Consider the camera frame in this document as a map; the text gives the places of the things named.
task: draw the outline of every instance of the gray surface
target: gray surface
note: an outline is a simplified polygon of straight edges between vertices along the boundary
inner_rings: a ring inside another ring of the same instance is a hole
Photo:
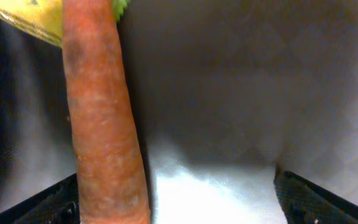
[[[0,211],[75,171],[59,50],[3,31]],[[358,204],[358,1],[138,0],[120,31],[155,223],[285,223],[276,163]]]

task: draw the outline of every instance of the orange carrot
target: orange carrot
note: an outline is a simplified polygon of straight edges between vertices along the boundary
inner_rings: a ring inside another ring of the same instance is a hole
[[[110,0],[63,0],[63,61],[81,222],[150,223]]]

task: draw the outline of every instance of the carrot skin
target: carrot skin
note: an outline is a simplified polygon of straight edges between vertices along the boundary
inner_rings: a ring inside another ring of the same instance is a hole
[[[63,62],[81,222],[150,223],[110,0],[63,1]]]

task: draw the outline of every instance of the green vegetable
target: green vegetable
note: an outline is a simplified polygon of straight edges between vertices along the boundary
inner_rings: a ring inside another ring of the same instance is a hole
[[[130,0],[112,0],[112,9],[116,21],[119,21],[120,17],[124,14],[124,9],[128,7],[129,1]]]

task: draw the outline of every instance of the carrot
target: carrot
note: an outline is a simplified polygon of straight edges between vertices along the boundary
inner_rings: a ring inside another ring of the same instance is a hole
[[[150,223],[110,0],[63,1],[63,62],[81,222]]]

